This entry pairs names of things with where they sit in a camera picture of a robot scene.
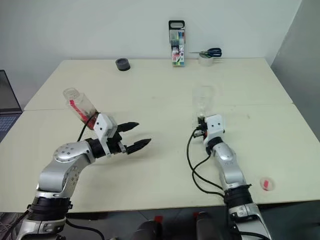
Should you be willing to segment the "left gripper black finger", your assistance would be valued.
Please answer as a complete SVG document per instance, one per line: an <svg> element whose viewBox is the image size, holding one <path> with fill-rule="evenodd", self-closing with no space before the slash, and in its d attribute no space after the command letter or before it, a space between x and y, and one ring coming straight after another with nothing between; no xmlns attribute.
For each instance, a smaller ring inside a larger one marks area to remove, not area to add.
<svg viewBox="0 0 320 240"><path fill-rule="evenodd" d="M143 149L145 146L147 146L150 143L151 140L152 140L151 138L146 138L146 139L139 140L130 146L127 146L126 153L132 154Z"/></svg>
<svg viewBox="0 0 320 240"><path fill-rule="evenodd" d="M122 123L122 124L119 124L117 126L117 132L121 133L121 132L127 132L127 131L130 131L132 130L133 128L137 127L139 125L138 122L126 122L126 123Z"/></svg>

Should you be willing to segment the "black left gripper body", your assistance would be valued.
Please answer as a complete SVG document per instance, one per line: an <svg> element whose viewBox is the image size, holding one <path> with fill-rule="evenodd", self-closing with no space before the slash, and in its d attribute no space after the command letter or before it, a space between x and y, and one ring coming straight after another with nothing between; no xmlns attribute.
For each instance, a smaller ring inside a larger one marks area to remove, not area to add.
<svg viewBox="0 0 320 240"><path fill-rule="evenodd" d="M115 131L112 137L107 138L107 146L111 154L119 154L126 153L126 147L122 144L122 137L120 135L121 132L126 132L126 127L124 124L120 124L117 126L117 130Z"/></svg>

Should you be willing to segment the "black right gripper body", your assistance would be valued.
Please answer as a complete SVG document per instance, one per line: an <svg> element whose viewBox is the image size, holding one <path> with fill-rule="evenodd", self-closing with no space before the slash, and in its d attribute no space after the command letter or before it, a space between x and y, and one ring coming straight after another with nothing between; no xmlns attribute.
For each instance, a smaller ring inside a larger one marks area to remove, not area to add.
<svg viewBox="0 0 320 240"><path fill-rule="evenodd" d="M205 121L204 116L200 116L197 118L198 126L195 129L195 136L196 137L205 137L207 134L207 123Z"/></svg>

